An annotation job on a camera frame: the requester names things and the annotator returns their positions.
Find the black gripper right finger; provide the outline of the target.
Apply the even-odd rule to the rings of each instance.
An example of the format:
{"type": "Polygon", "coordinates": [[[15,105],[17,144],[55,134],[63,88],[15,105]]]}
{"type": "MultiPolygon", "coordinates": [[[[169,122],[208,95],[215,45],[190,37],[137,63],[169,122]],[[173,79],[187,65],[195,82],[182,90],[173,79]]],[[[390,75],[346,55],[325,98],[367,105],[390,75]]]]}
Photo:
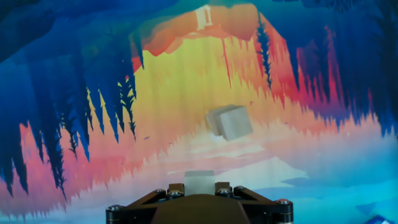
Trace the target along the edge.
{"type": "Polygon", "coordinates": [[[215,195],[237,200],[250,223],[294,223],[294,205],[288,199],[271,200],[242,185],[232,187],[229,182],[216,182],[215,195]]]}

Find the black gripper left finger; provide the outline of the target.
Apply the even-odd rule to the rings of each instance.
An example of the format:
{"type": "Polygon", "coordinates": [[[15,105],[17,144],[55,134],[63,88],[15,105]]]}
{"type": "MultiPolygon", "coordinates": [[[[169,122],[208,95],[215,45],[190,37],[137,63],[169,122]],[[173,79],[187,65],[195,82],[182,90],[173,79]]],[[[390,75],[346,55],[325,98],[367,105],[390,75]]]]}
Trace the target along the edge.
{"type": "Polygon", "coordinates": [[[155,189],[135,202],[111,205],[106,211],[106,224],[137,223],[138,218],[151,217],[161,202],[184,197],[184,184],[169,184],[167,190],[155,189]]]}

